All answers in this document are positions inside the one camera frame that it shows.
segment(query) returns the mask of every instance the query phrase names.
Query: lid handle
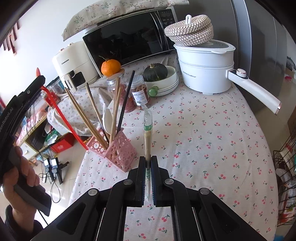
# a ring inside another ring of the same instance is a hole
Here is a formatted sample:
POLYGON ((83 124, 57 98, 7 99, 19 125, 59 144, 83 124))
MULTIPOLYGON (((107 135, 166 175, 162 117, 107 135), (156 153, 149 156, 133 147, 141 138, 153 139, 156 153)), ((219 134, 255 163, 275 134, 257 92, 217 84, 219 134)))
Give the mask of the lid handle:
POLYGON ((227 53, 227 51, 226 50, 212 50, 211 53, 225 54, 225 53, 227 53))
POLYGON ((188 14, 185 18, 185 24, 191 24, 191 19, 192 19, 192 16, 188 14))

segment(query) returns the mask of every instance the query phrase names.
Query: white cabinet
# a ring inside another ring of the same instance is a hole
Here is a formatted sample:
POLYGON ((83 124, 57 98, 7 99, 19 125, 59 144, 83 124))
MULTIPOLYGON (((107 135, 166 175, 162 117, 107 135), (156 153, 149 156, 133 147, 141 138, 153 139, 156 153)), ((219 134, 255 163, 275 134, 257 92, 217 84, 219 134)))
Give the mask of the white cabinet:
POLYGON ((22 149, 22 155, 27 158, 28 160, 37 154, 37 152, 30 147, 26 142, 23 143, 20 148, 22 149))

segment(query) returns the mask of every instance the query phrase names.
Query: pumpkin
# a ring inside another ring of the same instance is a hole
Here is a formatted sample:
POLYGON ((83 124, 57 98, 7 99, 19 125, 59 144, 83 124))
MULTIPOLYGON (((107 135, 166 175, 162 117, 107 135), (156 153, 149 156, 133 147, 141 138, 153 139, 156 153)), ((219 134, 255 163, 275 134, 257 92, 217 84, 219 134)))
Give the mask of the pumpkin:
POLYGON ((101 67, 103 75, 110 77, 111 75, 117 74, 121 69, 121 64, 115 59, 105 59, 101 67))
POLYGON ((163 64, 151 64, 143 73, 143 78, 146 82, 154 82, 163 80, 168 75, 168 69, 163 64))

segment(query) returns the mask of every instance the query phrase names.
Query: white wall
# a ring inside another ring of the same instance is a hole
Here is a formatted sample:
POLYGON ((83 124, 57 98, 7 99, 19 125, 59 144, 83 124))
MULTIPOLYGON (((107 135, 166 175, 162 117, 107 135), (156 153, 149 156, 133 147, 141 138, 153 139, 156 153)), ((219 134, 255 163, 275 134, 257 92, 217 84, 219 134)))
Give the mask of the white wall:
POLYGON ((6 104, 32 83, 37 67, 46 83, 57 77, 52 57, 84 35, 82 31, 63 42, 63 30, 73 15, 96 1, 39 0, 21 17, 14 43, 17 55, 0 48, 0 97, 6 104))

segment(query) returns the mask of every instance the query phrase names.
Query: green knob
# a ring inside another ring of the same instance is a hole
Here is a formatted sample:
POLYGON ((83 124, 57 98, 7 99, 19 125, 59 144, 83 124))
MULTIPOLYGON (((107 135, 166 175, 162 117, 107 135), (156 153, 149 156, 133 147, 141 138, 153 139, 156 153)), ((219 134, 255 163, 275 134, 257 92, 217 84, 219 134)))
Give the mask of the green knob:
POLYGON ((152 88, 150 88, 148 90, 148 94, 151 96, 151 97, 155 97, 158 93, 158 86, 154 85, 152 88))

